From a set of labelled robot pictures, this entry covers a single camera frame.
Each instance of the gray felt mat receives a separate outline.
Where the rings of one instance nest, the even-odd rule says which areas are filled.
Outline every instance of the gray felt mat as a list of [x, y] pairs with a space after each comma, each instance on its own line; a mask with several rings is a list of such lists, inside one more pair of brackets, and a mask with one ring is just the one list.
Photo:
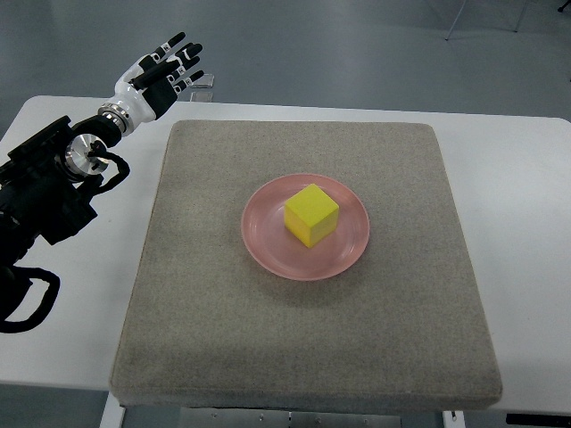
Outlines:
[[[363, 201], [368, 247], [341, 275], [277, 277], [240, 218], [266, 182], [310, 172]], [[172, 129], [112, 372], [124, 405], [399, 414], [501, 395], [433, 129], [183, 121]]]

